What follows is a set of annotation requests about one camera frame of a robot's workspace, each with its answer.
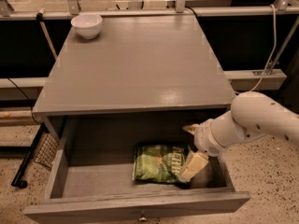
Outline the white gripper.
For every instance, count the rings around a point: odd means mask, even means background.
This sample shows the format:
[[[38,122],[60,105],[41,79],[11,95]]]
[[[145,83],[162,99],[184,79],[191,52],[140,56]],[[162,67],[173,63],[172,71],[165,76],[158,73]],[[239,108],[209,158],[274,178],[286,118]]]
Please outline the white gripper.
[[[216,131],[220,127],[216,119],[208,119],[201,124],[186,125],[183,130],[193,134],[193,143],[199,151],[190,151],[178,175],[183,183],[190,182],[196,174],[208,164],[209,157],[217,157],[228,150],[216,139]]]

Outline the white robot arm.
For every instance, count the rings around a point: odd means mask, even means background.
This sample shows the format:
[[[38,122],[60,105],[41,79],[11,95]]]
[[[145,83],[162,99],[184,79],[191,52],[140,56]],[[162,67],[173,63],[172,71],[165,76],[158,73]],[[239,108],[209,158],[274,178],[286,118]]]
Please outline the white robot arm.
[[[265,135],[299,144],[299,115],[270,97],[247,91],[237,95],[229,111],[183,130],[193,135],[197,151],[190,151],[178,175],[183,183],[201,172],[210,157],[217,157],[231,145],[251,142]]]

